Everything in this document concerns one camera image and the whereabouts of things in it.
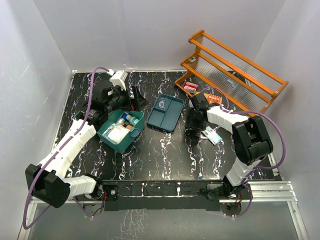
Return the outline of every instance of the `green plastic container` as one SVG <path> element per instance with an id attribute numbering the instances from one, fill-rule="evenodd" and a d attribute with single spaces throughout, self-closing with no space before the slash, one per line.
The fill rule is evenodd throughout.
<path id="1" fill-rule="evenodd" d="M 129 145 L 135 140 L 135 138 L 143 131 L 145 128 L 145 114 L 143 111 L 130 111 L 129 115 L 136 117 L 139 119 L 139 121 L 133 126 L 133 128 L 130 129 L 130 132 L 124 137 L 124 139 L 118 143 L 118 144 L 113 144 L 110 142 L 107 138 L 103 136 L 104 132 L 112 125 L 117 122 L 117 120 L 122 116 L 124 111 L 122 110 L 116 110 L 112 111 L 108 115 L 108 121 L 106 121 L 97 134 L 99 137 L 102 139 L 102 141 L 116 150 L 118 153 L 124 153 L 125 150 L 129 147 Z"/>

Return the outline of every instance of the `marble tabletop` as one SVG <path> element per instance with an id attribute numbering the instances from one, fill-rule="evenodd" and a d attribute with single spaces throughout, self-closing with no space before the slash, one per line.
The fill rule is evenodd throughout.
<path id="1" fill-rule="evenodd" d="M 175 80 L 182 71 L 167 72 L 129 72 L 125 80 L 130 90 L 137 85 L 140 93 L 149 104 L 144 111 L 148 118 L 159 94 L 167 94 L 186 101 L 186 94 L 175 87 Z M 88 83 L 91 73 L 76 73 L 72 77 L 70 92 L 59 126 L 56 143 L 66 134 L 75 114 L 88 99 Z M 107 80 L 105 73 L 96 73 L 95 83 Z M 192 76 L 190 82 L 207 85 Z M 214 146 L 206 139 L 185 133 L 187 108 L 184 107 L 173 133 L 165 133 L 147 126 L 124 153 L 117 153 L 100 140 L 98 135 L 90 139 L 70 166 L 66 176 L 76 177 L 85 173 L 103 180 L 221 180 L 231 169 L 235 158 L 233 139 L 225 129 L 209 124 L 222 137 Z M 268 160 L 262 166 L 270 166 Z M 257 169 L 251 176 L 253 180 L 274 180 L 271 170 Z"/>

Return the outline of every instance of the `white wall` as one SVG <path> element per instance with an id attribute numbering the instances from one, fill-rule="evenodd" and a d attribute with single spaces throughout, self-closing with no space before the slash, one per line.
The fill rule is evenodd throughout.
<path id="1" fill-rule="evenodd" d="M 0 1 L 0 239 L 18 236 L 25 169 L 51 150 L 71 74 L 33 1 Z"/>
<path id="2" fill-rule="evenodd" d="M 287 0 L 255 61 L 288 80 L 270 115 L 284 132 L 287 156 L 281 175 L 292 182 L 310 239 L 320 223 L 320 1 Z M 279 142 L 274 142 L 277 156 Z"/>
<path id="3" fill-rule="evenodd" d="M 182 69 L 204 29 L 253 59 L 285 0 L 33 0 L 72 70 Z"/>

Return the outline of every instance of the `wooden frame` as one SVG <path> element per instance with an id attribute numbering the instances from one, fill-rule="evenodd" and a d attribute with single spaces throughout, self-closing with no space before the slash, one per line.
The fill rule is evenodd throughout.
<path id="1" fill-rule="evenodd" d="M 221 48 L 227 50 L 228 52 L 230 52 L 231 54 L 233 54 L 234 56 L 238 57 L 239 59 L 243 60 L 244 62 L 246 62 L 247 64 L 251 65 L 252 67 L 254 67 L 255 69 L 259 70 L 260 72 L 262 72 L 263 74 L 265 74 L 266 76 L 268 76 L 271 80 L 276 81 L 277 83 L 280 84 L 280 87 L 277 90 L 272 90 L 269 87 L 265 86 L 263 83 L 259 82 L 258 79 L 255 79 L 254 77 L 252 77 L 251 75 L 249 75 L 246 71 L 240 69 L 239 67 L 237 67 L 236 65 L 232 64 L 231 62 L 227 61 L 226 59 L 224 59 L 222 56 L 219 56 L 218 54 L 214 53 L 212 50 L 210 50 L 208 47 L 204 46 L 203 44 L 201 44 L 200 42 L 197 41 L 197 39 L 199 38 L 207 38 L 210 41 L 214 42 L 215 44 L 217 44 L 218 46 L 220 46 Z M 175 85 L 182 89 L 186 94 L 188 94 L 189 96 L 192 96 L 193 94 L 191 94 L 190 92 L 188 92 L 187 90 L 184 89 L 184 87 L 181 85 L 181 83 L 183 83 L 186 79 L 188 79 L 189 77 L 191 77 L 192 75 L 197 76 L 199 79 L 203 80 L 204 82 L 206 82 L 208 85 L 212 86 L 212 87 L 217 87 L 212 81 L 210 81 L 209 79 L 207 79 L 205 76 L 203 76 L 202 74 L 200 74 L 198 71 L 196 71 L 194 68 L 192 68 L 190 66 L 190 59 L 195 58 L 196 61 L 198 61 L 199 58 L 202 58 L 203 60 L 205 60 L 206 62 L 208 62 L 210 65 L 214 66 L 216 69 L 218 69 L 221 73 L 227 75 L 231 80 L 237 82 L 238 84 L 240 84 L 241 86 L 243 86 L 244 88 L 246 88 L 249 92 L 253 93 L 254 95 L 256 95 L 258 98 L 260 98 L 261 100 L 263 100 L 265 102 L 265 106 L 260 109 L 259 111 L 261 113 L 264 113 L 268 107 L 274 102 L 274 100 L 278 97 L 278 95 L 282 92 L 282 90 L 286 87 L 286 85 L 289 83 L 288 81 L 284 81 L 281 78 L 277 77 L 276 75 L 272 74 L 271 72 L 269 72 L 268 70 L 264 69 L 263 67 L 259 66 L 258 64 L 254 63 L 253 61 L 251 61 L 250 59 L 246 58 L 245 56 L 241 55 L 240 53 L 234 51 L 233 49 L 231 49 L 230 47 L 228 47 L 227 45 L 223 44 L 222 42 L 218 41 L 217 39 L 213 38 L 212 36 L 208 35 L 207 33 L 205 33 L 204 30 L 200 30 L 198 32 L 196 32 L 195 34 L 193 34 L 190 38 L 189 38 L 189 43 L 194 44 L 195 45 L 195 49 L 193 51 L 193 53 L 188 56 L 186 59 L 184 59 L 181 62 L 181 66 L 186 68 L 187 71 L 186 73 L 180 77 L 179 79 L 177 79 L 174 83 Z M 243 81 L 241 81 L 240 79 L 238 79 L 237 77 L 235 77 L 234 75 L 230 74 L 227 70 L 225 70 L 223 67 L 219 66 L 216 62 L 212 61 L 210 58 L 208 58 L 207 56 L 205 56 L 203 53 L 207 53 L 208 55 L 210 55 L 211 57 L 215 58 L 216 60 L 218 60 L 219 62 L 221 62 L 222 64 L 224 64 L 225 66 L 227 66 L 228 68 L 232 69 L 233 71 L 237 72 L 240 76 L 244 77 L 245 79 L 247 79 L 249 82 L 251 82 L 253 85 L 255 85 L 256 87 L 258 87 L 260 90 L 262 90 L 263 92 L 265 92 L 266 94 L 262 94 L 259 91 L 257 91 L 256 89 L 254 89 L 253 87 L 249 86 L 248 84 L 245 84 Z M 235 105 L 237 105 L 240 109 L 244 110 L 244 111 L 249 111 L 249 110 L 254 110 L 254 109 L 248 109 L 247 107 L 245 107 L 243 105 L 243 103 L 241 103 L 240 99 L 235 99 L 233 97 L 231 97 L 228 92 L 225 93 L 226 96 L 228 97 L 228 99 L 233 102 Z"/>

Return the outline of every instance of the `teal tray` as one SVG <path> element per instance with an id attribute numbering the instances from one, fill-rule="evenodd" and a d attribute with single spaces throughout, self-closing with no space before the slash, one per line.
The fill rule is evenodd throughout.
<path id="1" fill-rule="evenodd" d="M 148 126 L 165 132 L 173 132 L 184 108 L 185 101 L 166 94 L 160 94 L 146 122 Z"/>
<path id="2" fill-rule="evenodd" d="M 135 140 L 135 138 L 138 136 L 139 133 L 143 131 L 145 128 L 145 114 L 143 111 L 130 111 L 129 115 L 136 117 L 139 119 L 139 121 L 134 125 L 133 128 L 130 129 L 130 132 L 124 137 L 124 139 L 118 143 L 118 144 L 113 144 L 110 142 L 107 138 L 103 136 L 104 132 L 114 123 L 117 122 L 117 120 L 122 116 L 124 111 L 122 110 L 116 110 L 112 111 L 108 115 L 108 121 L 106 121 L 99 131 L 97 132 L 98 136 L 101 138 L 101 140 L 116 150 L 118 153 L 124 153 L 125 150 L 129 147 L 129 145 Z"/>

